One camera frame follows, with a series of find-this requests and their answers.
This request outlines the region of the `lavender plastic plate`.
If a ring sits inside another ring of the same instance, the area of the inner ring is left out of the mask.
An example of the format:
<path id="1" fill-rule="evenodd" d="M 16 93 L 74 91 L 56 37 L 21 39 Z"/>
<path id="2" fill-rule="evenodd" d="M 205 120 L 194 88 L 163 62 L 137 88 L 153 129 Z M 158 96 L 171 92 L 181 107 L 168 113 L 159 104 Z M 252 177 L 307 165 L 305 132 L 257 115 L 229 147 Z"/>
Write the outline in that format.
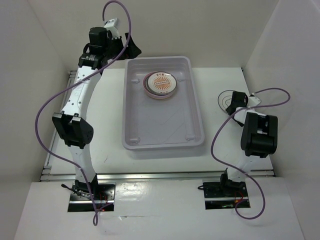
<path id="1" fill-rule="evenodd" d="M 170 98 L 176 92 L 176 90 L 173 90 L 172 92 L 169 92 L 169 93 L 166 93 L 166 94 L 163 94 L 163 95 L 152 93 L 151 90 L 147 87 L 148 80 L 149 80 L 149 77 L 145 77 L 143 79 L 143 82 L 142 82 L 143 83 L 144 92 L 146 93 L 146 95 L 148 97 L 152 97 L 152 98 Z"/>

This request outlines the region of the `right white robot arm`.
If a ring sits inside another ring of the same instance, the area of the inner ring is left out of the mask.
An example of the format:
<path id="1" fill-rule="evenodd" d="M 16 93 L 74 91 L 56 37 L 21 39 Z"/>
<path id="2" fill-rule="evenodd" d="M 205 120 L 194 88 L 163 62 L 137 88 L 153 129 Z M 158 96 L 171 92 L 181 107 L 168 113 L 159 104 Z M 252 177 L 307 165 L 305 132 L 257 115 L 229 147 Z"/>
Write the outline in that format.
<path id="1" fill-rule="evenodd" d="M 250 173 L 261 159 L 274 154 L 278 146 L 276 116 L 247 109 L 236 113 L 233 120 L 243 127 L 240 140 L 243 154 L 240 155 L 236 164 L 240 171 L 228 167 L 220 177 L 218 189 L 226 197 L 243 189 L 246 174 Z"/>

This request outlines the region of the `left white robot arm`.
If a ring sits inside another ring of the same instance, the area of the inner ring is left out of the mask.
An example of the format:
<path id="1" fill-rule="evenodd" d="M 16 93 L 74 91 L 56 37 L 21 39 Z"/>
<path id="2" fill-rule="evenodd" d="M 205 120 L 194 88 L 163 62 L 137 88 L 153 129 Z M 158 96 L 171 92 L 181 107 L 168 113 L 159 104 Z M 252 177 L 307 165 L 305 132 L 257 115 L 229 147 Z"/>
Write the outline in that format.
<path id="1" fill-rule="evenodd" d="M 141 50 L 132 39 L 124 46 L 115 26 L 93 27 L 89 31 L 89 43 L 78 61 L 76 87 L 60 113 L 52 116 L 59 137 L 67 145 L 75 167 L 75 187 L 88 200 L 99 195 L 97 174 L 93 168 L 90 142 L 94 129 L 86 121 L 88 106 L 94 89 L 101 79 L 99 72 L 109 60 L 134 59 Z"/>

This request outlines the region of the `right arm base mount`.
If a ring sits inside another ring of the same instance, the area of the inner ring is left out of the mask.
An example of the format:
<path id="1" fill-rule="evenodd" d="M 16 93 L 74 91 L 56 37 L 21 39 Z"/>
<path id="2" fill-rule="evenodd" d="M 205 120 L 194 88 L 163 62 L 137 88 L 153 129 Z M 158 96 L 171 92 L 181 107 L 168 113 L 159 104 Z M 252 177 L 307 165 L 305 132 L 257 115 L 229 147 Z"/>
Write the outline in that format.
<path id="1" fill-rule="evenodd" d="M 197 189 L 203 192 L 206 210 L 251 207 L 246 183 L 229 180 L 226 172 L 219 181 L 205 181 Z"/>

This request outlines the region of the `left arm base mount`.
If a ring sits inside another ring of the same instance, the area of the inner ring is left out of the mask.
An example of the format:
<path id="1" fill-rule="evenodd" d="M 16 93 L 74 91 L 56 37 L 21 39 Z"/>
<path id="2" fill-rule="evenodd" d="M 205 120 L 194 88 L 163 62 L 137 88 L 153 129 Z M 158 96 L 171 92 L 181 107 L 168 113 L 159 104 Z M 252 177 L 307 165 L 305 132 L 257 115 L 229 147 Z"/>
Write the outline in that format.
<path id="1" fill-rule="evenodd" d="M 73 184 L 72 187 L 68 187 L 65 184 L 61 184 L 61 187 L 71 191 L 67 209 L 69 213 L 94 211 L 91 195 L 89 194 L 89 192 L 77 190 L 75 184 Z M 92 194 L 96 208 L 99 211 L 114 211 L 116 194 L 115 184 L 98 184 L 97 187 L 94 190 L 92 190 Z"/>

